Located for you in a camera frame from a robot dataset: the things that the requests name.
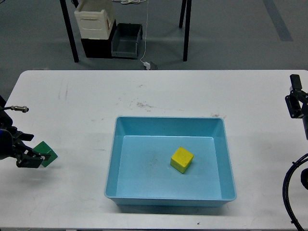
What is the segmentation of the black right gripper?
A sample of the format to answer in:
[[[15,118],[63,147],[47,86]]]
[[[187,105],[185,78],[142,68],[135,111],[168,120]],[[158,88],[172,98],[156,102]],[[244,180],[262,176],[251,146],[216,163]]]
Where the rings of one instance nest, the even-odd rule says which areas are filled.
[[[290,75],[290,94],[285,97],[291,118],[301,118],[306,140],[308,140],[308,94],[302,90],[300,76]]]

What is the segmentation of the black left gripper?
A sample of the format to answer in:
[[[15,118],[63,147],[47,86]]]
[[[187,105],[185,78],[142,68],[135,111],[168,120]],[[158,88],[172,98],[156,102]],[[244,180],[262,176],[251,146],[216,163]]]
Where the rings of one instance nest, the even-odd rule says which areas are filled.
[[[15,139],[22,141],[32,141],[33,134],[23,133],[17,131],[17,128],[12,126],[8,129],[0,129],[0,159],[3,160],[8,157],[16,158],[16,165],[18,167],[25,168],[39,168],[44,160],[44,156],[35,152],[33,148],[26,146],[23,142],[19,141],[15,144],[15,150],[13,152],[13,135]]]

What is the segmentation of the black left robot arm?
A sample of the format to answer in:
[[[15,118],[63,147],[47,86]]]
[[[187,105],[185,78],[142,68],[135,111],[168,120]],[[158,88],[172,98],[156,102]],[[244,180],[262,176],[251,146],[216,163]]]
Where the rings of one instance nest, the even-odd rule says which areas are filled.
[[[44,141],[34,148],[29,147],[25,142],[32,141],[33,134],[20,131],[14,124],[13,119],[7,113],[16,111],[27,113],[26,106],[7,106],[6,101],[0,99],[0,158],[14,158],[19,168],[47,167],[56,158],[57,154]]]

